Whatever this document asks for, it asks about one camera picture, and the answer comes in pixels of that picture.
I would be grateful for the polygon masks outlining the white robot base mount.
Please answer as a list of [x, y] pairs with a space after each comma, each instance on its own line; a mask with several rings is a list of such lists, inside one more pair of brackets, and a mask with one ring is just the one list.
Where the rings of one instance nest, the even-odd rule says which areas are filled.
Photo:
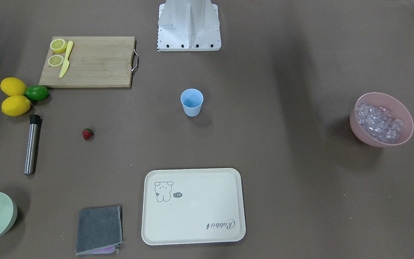
[[159, 5], [157, 51], [218, 51], [219, 9], [210, 0], [167, 0]]

